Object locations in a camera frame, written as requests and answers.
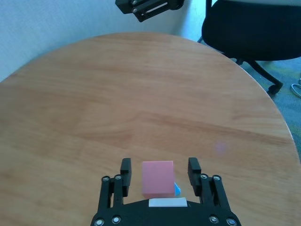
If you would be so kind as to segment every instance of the chair leg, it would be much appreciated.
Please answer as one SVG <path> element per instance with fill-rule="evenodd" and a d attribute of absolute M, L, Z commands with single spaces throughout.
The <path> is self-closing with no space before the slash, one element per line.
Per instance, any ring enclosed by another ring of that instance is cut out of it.
<path fill-rule="evenodd" d="M 203 37 L 201 36 L 201 37 L 199 38 L 199 40 L 198 40 L 198 43 L 201 43 L 202 40 L 203 40 Z"/>
<path fill-rule="evenodd" d="M 254 60 L 245 60 L 255 71 L 257 71 L 262 77 L 266 78 L 270 82 L 273 82 L 274 85 L 269 87 L 268 94 L 275 95 L 279 92 L 283 83 L 278 79 L 270 75 L 267 71 L 265 71 L 256 61 Z"/>

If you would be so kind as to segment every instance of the black chair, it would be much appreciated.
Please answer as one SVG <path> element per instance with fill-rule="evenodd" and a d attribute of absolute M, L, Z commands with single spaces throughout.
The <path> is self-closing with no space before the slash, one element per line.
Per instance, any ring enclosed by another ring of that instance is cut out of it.
<path fill-rule="evenodd" d="M 274 83 L 268 93 L 279 92 L 282 83 L 266 72 L 256 60 L 275 61 L 301 57 L 301 7 L 218 0 L 206 0 L 202 26 L 204 42 L 249 63 L 264 78 Z"/>

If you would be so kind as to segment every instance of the wooden table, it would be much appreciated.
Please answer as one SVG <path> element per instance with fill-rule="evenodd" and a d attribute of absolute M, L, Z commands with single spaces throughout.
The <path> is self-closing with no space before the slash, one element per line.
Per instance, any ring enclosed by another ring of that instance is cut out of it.
<path fill-rule="evenodd" d="M 244 226 L 301 222 L 300 162 L 285 121 L 244 70 L 155 33 L 105 35 L 30 62 L 0 84 L 0 225 L 88 226 L 101 177 L 132 158 L 125 203 L 143 199 L 142 161 L 188 157 L 220 174 Z"/>

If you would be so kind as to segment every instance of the pink block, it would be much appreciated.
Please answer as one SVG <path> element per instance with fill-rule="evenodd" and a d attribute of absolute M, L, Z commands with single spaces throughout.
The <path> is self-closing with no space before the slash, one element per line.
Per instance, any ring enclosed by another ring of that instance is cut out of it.
<path fill-rule="evenodd" d="M 174 197 L 174 162 L 144 161 L 142 189 L 146 199 Z"/>

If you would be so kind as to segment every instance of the carpet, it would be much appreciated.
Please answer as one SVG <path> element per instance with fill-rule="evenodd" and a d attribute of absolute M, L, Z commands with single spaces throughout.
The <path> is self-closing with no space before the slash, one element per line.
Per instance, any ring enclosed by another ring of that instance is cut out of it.
<path fill-rule="evenodd" d="M 283 87 L 273 97 L 273 101 L 282 113 L 292 133 L 299 158 L 301 159 L 301 98 L 297 97 L 291 91 L 291 84 L 298 83 L 301 77 L 301 57 L 284 61 L 257 62 L 267 72 L 283 83 Z M 241 67 L 246 70 L 265 90 L 272 85 L 271 82 L 260 76 L 246 62 L 244 62 Z"/>

